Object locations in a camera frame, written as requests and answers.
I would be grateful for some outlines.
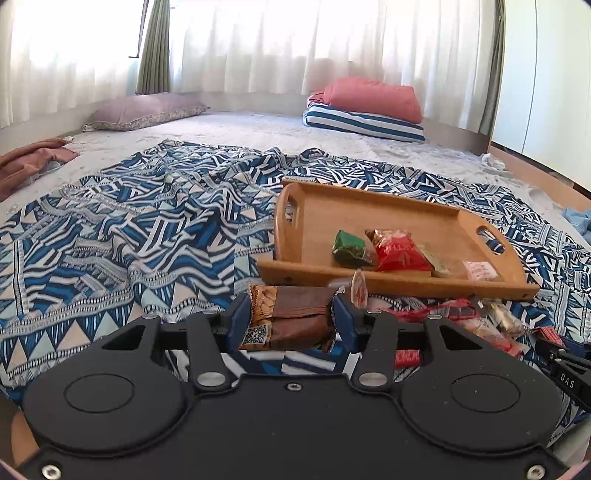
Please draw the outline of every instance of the circular cover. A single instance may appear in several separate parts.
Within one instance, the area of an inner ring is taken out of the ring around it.
[[[33,431],[64,449],[108,452],[153,439],[184,407],[180,383],[134,352],[69,359],[29,386],[23,411]]]
[[[401,403],[427,436],[466,451],[543,445],[560,419],[558,388],[497,351],[449,351],[412,374]]]

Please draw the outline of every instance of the wardrobe door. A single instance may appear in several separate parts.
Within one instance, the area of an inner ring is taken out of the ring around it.
[[[534,97],[523,154],[577,183],[589,184],[591,164],[585,148],[591,8],[583,0],[536,0],[536,11]]]
[[[535,0],[505,2],[505,51],[493,142],[520,152],[534,93]]]

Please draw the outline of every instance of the folded pink blanket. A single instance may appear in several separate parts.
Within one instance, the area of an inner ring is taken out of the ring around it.
[[[0,202],[16,192],[28,178],[39,173],[52,160],[67,163],[78,153],[63,148],[68,140],[48,138],[0,155]]]
[[[376,113],[413,124],[423,121],[414,89],[406,85],[387,85],[360,77],[339,78],[309,100],[347,112]]]

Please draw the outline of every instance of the bed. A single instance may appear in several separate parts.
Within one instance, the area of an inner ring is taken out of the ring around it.
[[[175,322],[225,308],[258,281],[254,258],[272,254],[274,199],[284,175],[357,188],[380,185],[384,192],[477,211],[510,239],[527,274],[541,285],[535,302],[509,304],[514,314],[530,326],[556,322],[561,335],[575,340],[591,336],[589,246],[545,193],[486,155],[251,113],[90,132],[77,135],[71,148],[79,158],[6,200],[0,218],[0,380],[17,401],[36,375],[143,312]],[[187,246],[171,240],[181,231],[199,241]],[[126,257],[140,243],[141,255]],[[163,251],[170,255],[164,258]],[[152,275],[155,270],[163,274]],[[371,302],[415,309],[433,301]],[[172,351],[168,360],[186,379],[187,355]],[[244,371],[350,374],[357,356],[337,341],[328,355],[237,352],[224,360],[238,378]],[[533,351],[525,360],[533,368],[540,364]],[[397,379],[410,374],[398,372]],[[552,442],[583,418],[563,396]],[[589,442],[587,430],[582,433],[565,459]]]

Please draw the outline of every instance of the striped cushion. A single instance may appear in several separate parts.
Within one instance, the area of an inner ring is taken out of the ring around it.
[[[343,112],[323,103],[310,103],[304,112],[304,125],[352,132],[401,142],[425,141],[423,127],[374,113]]]

